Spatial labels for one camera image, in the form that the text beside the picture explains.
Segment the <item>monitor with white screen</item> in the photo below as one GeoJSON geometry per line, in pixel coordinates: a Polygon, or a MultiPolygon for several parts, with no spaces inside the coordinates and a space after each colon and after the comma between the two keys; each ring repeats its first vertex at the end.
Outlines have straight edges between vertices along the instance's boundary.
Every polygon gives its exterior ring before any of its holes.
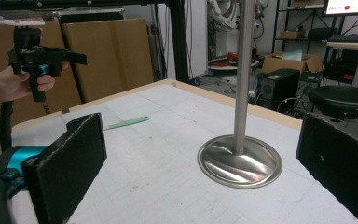
{"type": "Polygon", "coordinates": [[[325,16],[358,15],[358,0],[324,0],[325,16]]]}

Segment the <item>round white table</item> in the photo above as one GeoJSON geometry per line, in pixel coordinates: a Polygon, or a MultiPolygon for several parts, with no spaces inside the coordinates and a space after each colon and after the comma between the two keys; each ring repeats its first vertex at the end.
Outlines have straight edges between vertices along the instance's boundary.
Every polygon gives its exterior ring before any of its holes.
{"type": "Polygon", "coordinates": [[[212,70],[236,70],[239,65],[239,55],[229,52],[208,61],[208,68],[212,70]]]}

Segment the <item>black keyboard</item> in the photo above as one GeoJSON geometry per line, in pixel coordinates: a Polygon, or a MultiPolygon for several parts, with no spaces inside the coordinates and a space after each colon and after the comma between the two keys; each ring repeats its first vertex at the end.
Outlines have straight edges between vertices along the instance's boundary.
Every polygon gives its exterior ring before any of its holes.
{"type": "Polygon", "coordinates": [[[358,35],[332,35],[328,42],[358,43],[358,35]]]}

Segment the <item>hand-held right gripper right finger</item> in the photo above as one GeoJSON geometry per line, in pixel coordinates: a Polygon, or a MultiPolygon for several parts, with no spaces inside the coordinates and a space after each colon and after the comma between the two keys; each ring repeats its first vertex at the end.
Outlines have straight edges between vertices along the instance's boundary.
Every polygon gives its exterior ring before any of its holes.
{"type": "Polygon", "coordinates": [[[341,120],[309,113],[296,158],[358,219],[358,133],[341,120]]]}

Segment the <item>open cardboard box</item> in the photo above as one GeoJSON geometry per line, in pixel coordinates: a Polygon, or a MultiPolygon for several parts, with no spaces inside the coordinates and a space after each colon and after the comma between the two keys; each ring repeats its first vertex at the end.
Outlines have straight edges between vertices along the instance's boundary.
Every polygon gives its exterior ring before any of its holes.
{"type": "Polygon", "coordinates": [[[294,56],[286,57],[286,52],[274,52],[264,57],[262,65],[264,74],[283,68],[296,69],[300,73],[305,71],[322,72],[324,64],[319,55],[303,54],[299,50],[294,51],[294,56]]]}

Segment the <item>black metal frame post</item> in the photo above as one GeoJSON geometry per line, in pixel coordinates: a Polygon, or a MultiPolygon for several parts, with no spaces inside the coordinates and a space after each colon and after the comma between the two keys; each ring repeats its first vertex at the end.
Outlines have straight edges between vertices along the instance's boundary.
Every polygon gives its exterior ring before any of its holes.
{"type": "Polygon", "coordinates": [[[190,81],[187,61],[185,0],[169,0],[175,76],[178,81],[190,81]]]}

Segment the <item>black computer case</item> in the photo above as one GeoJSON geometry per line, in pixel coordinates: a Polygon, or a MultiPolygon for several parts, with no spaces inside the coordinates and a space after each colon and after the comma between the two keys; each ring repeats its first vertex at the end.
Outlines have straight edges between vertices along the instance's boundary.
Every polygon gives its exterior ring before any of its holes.
{"type": "Polygon", "coordinates": [[[256,104],[277,110],[282,101],[296,96],[300,72],[296,69],[282,68],[262,76],[258,80],[259,96],[256,104]]]}

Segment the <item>white panel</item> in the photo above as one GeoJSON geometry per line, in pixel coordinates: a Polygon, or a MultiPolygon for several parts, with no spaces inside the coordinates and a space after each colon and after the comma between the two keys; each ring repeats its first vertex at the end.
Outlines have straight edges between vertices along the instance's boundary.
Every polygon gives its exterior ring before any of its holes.
{"type": "Polygon", "coordinates": [[[189,77],[196,78],[207,70],[206,0],[185,0],[185,25],[189,77]]]}

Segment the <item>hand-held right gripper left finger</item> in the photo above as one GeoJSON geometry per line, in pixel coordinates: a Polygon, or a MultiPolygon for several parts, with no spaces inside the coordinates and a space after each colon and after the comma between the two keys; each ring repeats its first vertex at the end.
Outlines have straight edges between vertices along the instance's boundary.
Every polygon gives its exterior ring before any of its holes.
{"type": "Polygon", "coordinates": [[[65,224],[107,158],[102,115],[74,119],[67,131],[21,163],[39,224],[65,224]]]}

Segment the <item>steel stand with round base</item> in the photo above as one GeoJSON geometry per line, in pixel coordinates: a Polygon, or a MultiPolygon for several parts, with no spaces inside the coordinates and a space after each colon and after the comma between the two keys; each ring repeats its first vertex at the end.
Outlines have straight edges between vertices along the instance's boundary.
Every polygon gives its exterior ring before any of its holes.
{"type": "Polygon", "coordinates": [[[282,172],[278,152],[264,141],[245,134],[254,18],[255,0],[241,0],[234,133],[209,140],[197,156],[203,173],[219,184],[236,189],[264,187],[282,172]]]}

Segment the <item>black shelf rack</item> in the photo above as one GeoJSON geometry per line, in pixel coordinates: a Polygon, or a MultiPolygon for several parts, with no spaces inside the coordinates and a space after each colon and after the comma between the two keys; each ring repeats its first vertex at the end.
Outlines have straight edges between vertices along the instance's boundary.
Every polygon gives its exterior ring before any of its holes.
{"type": "Polygon", "coordinates": [[[296,45],[306,52],[310,50],[311,39],[308,31],[312,28],[327,27],[322,19],[324,0],[276,0],[275,21],[273,27],[272,52],[285,51],[296,45]],[[282,39],[283,31],[305,31],[300,39],[282,39]]]}

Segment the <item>small cardboard box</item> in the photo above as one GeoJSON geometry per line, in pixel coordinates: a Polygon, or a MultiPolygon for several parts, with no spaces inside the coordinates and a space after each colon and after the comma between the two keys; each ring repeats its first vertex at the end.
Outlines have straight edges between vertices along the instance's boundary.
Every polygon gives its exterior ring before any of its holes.
{"type": "Polygon", "coordinates": [[[282,39],[300,39],[305,37],[305,31],[283,31],[280,33],[282,39]]]}

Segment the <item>brown cardboard sheet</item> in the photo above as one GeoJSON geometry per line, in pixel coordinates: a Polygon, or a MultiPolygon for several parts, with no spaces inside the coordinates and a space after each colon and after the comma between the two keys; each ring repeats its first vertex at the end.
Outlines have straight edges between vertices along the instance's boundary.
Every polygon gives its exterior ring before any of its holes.
{"type": "MultiPolygon", "coordinates": [[[[13,124],[35,119],[153,81],[146,24],[143,19],[80,22],[59,25],[49,21],[41,27],[41,43],[69,48],[87,55],[88,64],[69,67],[58,78],[42,80],[48,85],[47,100],[36,103],[32,95],[14,100],[13,124]]],[[[13,28],[0,25],[0,72],[8,67],[13,48],[13,28]]]]}

